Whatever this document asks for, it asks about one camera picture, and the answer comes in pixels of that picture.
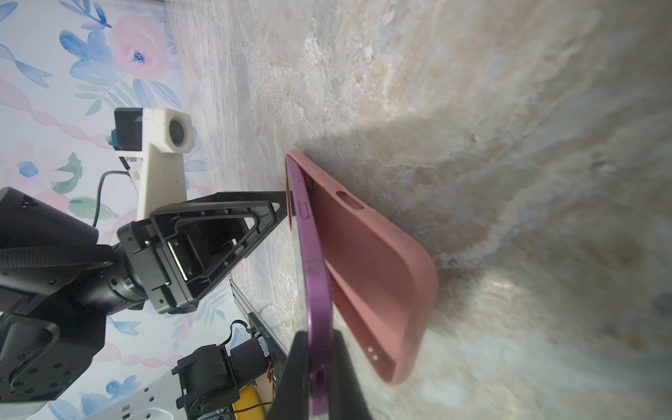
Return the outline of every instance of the phone case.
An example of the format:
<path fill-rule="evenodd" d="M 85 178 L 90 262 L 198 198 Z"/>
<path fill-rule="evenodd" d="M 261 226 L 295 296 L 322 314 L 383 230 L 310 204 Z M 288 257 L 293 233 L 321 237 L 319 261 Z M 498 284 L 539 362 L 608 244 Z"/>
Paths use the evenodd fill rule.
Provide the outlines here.
<path fill-rule="evenodd" d="M 308 393 L 310 414 L 320 415 L 329 410 L 329 372 L 333 337 L 331 280 L 313 212 L 303 170 L 286 157 L 287 208 L 294 246 L 300 246 L 300 259 L 306 285 L 308 310 Z"/>
<path fill-rule="evenodd" d="M 333 302 L 389 384 L 408 378 L 436 302 L 438 274 L 407 233 L 357 199 L 299 151 Z"/>

